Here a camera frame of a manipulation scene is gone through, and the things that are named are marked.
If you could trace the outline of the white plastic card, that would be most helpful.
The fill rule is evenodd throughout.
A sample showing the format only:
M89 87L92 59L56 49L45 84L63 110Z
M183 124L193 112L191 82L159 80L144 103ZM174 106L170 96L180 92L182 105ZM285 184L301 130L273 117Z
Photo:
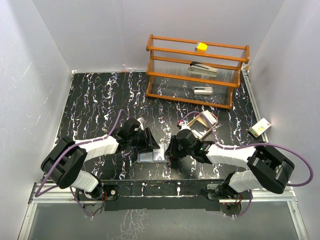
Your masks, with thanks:
M141 162L152 162L153 161L153 153L152 152L145 152L139 155L139 160Z

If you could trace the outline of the white VIP card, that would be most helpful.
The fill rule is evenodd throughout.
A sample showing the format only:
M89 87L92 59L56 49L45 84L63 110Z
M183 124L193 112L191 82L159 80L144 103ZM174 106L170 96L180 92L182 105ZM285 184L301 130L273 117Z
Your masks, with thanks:
M154 162L165 162L166 161L165 151L162 148L154 149L152 151L152 153L153 153L153 161Z

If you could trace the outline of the grey card holder wallet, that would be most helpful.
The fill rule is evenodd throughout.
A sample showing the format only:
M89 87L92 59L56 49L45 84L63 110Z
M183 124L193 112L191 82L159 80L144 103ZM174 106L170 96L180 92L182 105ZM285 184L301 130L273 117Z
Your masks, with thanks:
M168 144L161 143L159 149L153 149L149 152L139 153L137 155L138 163L169 163L170 159L165 155L165 151L168 149Z

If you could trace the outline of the oval wooden tray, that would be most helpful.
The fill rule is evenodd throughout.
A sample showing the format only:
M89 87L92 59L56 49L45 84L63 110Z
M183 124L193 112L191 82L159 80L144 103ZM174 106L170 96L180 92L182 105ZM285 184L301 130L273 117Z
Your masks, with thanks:
M212 132L215 126L209 122L209 120L203 115L196 116L193 120L191 120L188 124L192 133L199 139L204 140L205 137Z

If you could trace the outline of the stack of cards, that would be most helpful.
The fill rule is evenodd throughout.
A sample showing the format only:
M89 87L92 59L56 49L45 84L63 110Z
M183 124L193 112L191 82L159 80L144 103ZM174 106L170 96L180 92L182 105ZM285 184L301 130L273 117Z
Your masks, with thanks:
M206 119L209 120L209 122L212 124L213 127L217 124L218 122L217 117L213 113L211 113L208 110L205 110L202 113L206 117Z

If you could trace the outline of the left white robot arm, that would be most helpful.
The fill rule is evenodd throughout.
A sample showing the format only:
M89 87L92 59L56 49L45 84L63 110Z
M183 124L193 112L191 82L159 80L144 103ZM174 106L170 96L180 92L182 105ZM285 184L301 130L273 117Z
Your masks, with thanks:
M60 189L77 188L86 192L93 200L103 195L103 184L98 177L84 171L83 164L91 159L114 155L127 147L140 153L148 153L161 147L143 119L128 118L121 127L113 126L111 131L97 138L72 140L62 138L41 163L40 169Z

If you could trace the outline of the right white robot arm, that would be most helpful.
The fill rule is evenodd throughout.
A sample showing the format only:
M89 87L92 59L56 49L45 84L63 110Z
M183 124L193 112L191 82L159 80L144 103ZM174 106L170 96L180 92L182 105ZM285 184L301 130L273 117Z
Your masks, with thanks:
M295 169L294 163L273 146L219 145L197 138L187 128L171 137L164 154L172 161L190 156L202 164L244 168L242 172L229 173L215 188L205 190L208 194L230 199L244 191L260 188L282 194Z

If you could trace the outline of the white card box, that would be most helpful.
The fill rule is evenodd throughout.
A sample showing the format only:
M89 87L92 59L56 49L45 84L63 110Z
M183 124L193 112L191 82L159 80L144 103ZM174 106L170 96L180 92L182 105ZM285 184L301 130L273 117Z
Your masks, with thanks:
M253 125L248 131L255 138L261 136L272 124L265 118L260 119L255 125Z

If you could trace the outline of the small white stapler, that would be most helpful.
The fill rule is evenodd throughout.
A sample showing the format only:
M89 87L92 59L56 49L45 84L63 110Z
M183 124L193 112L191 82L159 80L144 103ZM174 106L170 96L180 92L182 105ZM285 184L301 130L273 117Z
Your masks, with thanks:
M212 93L213 89L211 87L197 86L194 88L195 95L211 95Z

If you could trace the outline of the orange wooden shelf rack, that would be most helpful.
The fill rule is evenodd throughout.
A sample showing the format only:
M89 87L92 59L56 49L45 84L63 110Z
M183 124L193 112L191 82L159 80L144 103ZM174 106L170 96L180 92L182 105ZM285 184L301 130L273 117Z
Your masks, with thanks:
M250 46L213 43L151 34L146 96L231 109L240 87L241 68Z

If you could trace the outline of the grey black stapler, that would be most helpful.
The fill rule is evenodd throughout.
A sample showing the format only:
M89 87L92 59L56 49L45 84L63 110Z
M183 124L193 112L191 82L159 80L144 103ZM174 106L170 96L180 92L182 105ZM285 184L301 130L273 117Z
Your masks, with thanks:
M218 75L218 70L216 68L196 61L190 63L188 72L213 78L216 78Z

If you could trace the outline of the yellow white block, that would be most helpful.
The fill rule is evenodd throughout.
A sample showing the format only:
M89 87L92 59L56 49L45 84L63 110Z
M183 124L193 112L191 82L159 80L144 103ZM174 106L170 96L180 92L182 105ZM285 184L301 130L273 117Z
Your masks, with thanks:
M203 42L198 42L194 48L195 51L200 53L205 53L208 48L208 45Z

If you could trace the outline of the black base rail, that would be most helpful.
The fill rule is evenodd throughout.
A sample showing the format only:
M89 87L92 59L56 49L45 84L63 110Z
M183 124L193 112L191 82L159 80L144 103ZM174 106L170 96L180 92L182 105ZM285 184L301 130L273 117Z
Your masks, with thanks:
M220 184L214 179L104 180L96 197L80 189L75 194L85 206L98 205L104 211L197 209L240 214L250 194L215 195Z

